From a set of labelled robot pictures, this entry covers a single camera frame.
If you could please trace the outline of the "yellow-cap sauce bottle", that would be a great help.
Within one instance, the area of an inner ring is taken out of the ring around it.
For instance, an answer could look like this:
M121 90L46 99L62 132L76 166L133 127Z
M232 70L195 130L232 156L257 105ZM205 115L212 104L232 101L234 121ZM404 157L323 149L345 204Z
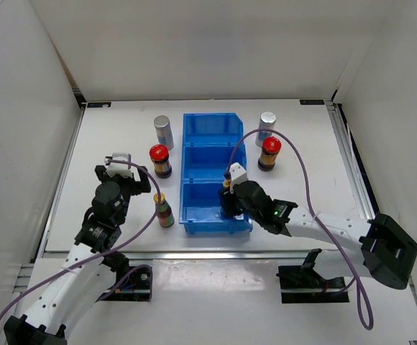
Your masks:
M229 190L230 189L230 185L231 185L231 181L230 180L224 180L223 182L223 188Z
M157 207L157 218L161 227L169 228L174 222L174 216L170 204L167 202L164 193L154 194L155 205Z

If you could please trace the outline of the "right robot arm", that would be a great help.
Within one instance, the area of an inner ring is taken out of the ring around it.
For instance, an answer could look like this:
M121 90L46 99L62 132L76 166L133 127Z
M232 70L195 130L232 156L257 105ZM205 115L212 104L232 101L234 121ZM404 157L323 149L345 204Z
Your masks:
M396 290L406 288L417 258L416 241L389 215L373 219L313 216L297 203L271 199L255 181L247 180L219 190L221 212L228 218L249 216L274 235L316 239L338 244L343 250L331 256L313 249L301 270L302 281L316 288L340 276L338 258L348 257L363 277L371 277Z

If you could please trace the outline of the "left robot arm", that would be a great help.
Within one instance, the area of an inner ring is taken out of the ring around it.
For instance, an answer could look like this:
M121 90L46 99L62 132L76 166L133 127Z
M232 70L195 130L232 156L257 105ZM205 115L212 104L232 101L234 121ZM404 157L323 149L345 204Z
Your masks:
M66 344L94 303L136 286L152 288L151 266L132 266L114 248L131 197L150 193L156 183L144 166L137 167L139 179L134 179L133 166L119 160L96 166L100 184L74 245L58 273L22 293L26 297L44 289L21 316L10 316L5 322L8 344Z

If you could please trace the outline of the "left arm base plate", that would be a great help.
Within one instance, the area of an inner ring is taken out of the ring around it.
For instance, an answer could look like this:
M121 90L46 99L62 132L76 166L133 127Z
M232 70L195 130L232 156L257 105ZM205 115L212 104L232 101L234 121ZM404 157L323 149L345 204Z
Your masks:
M116 283L97 302L150 302L152 300L152 267L147 264L126 267L116 274Z

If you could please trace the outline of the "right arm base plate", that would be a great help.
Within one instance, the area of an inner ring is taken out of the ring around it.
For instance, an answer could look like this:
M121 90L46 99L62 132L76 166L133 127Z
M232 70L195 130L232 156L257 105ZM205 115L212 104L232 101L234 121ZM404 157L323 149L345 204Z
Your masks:
M326 280L301 266L279 266L276 277L280 283L282 304L349 302L347 284L343 277Z

